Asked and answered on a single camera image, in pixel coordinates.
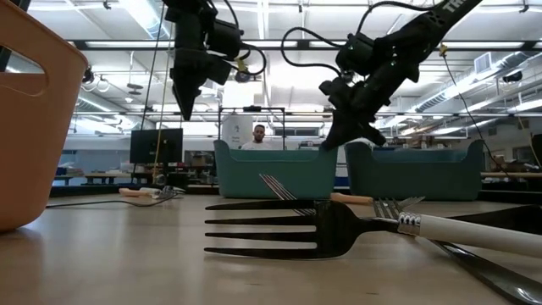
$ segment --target white cylinder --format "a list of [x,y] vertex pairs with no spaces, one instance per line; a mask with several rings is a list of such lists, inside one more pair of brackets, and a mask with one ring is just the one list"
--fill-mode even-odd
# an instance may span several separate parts
[[239,149],[249,141],[252,141],[252,116],[228,114],[223,118],[222,140],[231,149]]

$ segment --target plastic bin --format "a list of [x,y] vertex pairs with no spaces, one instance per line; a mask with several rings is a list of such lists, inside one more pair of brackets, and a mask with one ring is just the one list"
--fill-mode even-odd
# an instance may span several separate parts
[[277,198],[260,174],[272,175],[297,198],[329,198],[335,183],[337,150],[256,151],[230,149],[214,142],[220,195],[228,198]]
[[352,195],[426,200],[474,200],[482,187],[483,142],[468,150],[372,151],[362,142],[345,147]]
[[0,73],[0,231],[45,209],[85,69],[85,57],[9,0],[0,0],[0,45],[44,74]]

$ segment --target metal ferrule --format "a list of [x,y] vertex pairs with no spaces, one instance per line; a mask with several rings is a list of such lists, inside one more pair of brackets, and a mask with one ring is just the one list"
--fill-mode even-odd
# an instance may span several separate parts
[[401,212],[399,214],[399,226],[397,232],[418,236],[420,234],[420,225],[422,223],[422,216],[416,213]]

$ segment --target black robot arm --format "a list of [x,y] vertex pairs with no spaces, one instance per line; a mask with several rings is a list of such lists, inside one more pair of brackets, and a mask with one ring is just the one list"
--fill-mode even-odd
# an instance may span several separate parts
[[369,123],[402,82],[418,82],[419,65],[439,46],[446,33],[482,0],[448,0],[420,14],[397,32],[375,40],[350,34],[335,62],[341,71],[366,76],[348,86],[337,77],[320,85],[335,106],[333,124],[323,147],[332,149],[364,137],[381,146],[385,138]]

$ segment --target monitor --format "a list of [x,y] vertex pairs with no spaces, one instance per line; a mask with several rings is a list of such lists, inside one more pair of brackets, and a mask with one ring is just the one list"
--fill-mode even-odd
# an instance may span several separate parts
[[[130,139],[130,162],[153,164],[156,157],[158,130],[134,130]],[[164,129],[160,134],[158,163],[183,162],[183,130]]]

